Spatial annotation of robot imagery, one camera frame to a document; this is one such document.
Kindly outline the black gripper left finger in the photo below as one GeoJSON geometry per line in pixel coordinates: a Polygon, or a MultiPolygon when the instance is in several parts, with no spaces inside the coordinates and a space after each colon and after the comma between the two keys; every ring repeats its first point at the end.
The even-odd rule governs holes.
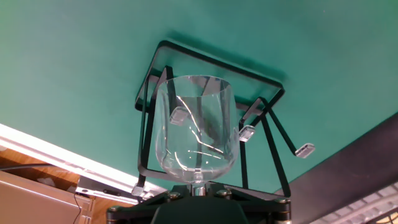
{"type": "Polygon", "coordinates": [[[189,185],[175,185],[168,190],[131,207],[115,205],[106,211],[106,224],[150,223],[157,209],[166,203],[190,196],[189,185]]]}

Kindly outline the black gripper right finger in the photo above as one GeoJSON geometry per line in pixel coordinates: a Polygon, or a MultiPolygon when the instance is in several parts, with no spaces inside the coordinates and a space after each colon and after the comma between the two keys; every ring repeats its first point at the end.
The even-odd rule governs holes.
{"type": "Polygon", "coordinates": [[[292,223],[291,190],[282,195],[222,183],[207,183],[207,194],[237,202],[249,223],[292,223]]]}

